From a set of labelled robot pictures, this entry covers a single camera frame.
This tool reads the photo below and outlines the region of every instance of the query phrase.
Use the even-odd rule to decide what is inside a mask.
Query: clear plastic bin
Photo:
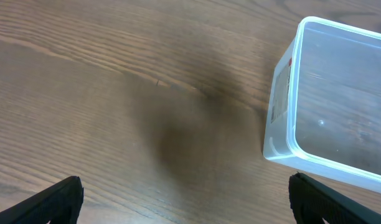
[[[301,21],[275,68],[264,156],[381,193],[381,34]]]

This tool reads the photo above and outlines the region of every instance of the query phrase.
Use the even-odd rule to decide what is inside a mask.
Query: wooden table
[[[79,175],[79,223],[294,223],[261,149],[305,16],[381,32],[381,0],[0,0],[0,211]]]

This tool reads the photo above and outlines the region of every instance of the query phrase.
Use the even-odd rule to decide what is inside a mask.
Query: container rim
[[[319,17],[309,16],[305,17],[298,25],[296,39],[294,42],[294,49],[292,54],[292,66],[290,70],[290,79],[289,79],[289,93],[288,93],[288,119],[287,119],[287,135],[286,142],[290,151],[297,157],[311,161],[313,163],[321,164],[328,166],[334,169],[343,170],[351,174],[359,175],[368,179],[373,179],[378,182],[381,182],[381,175],[374,174],[372,172],[358,169],[352,166],[341,164],[340,162],[331,161],[319,156],[312,155],[308,152],[305,152],[300,148],[296,140],[296,119],[297,119],[297,99],[298,99],[298,81],[299,81],[299,68],[300,68],[300,58],[301,51],[303,48],[303,35],[305,25],[308,22],[317,22],[319,24],[335,27],[338,29],[346,30],[360,35],[365,35],[373,37],[375,39],[381,40],[381,34],[372,32],[369,30],[364,30],[361,28],[341,24],[339,22],[330,21],[327,19],[322,19]]]

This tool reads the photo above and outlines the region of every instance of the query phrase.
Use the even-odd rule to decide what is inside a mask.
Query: black object
[[[79,177],[68,177],[0,212],[0,224],[75,224],[84,199]]]
[[[297,224],[381,224],[381,215],[305,174],[289,180],[290,207]]]

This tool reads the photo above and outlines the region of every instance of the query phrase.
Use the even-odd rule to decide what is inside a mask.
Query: label
[[[275,92],[273,94],[273,107],[271,123],[279,118],[288,109],[288,95],[290,82],[291,59],[276,77]]]

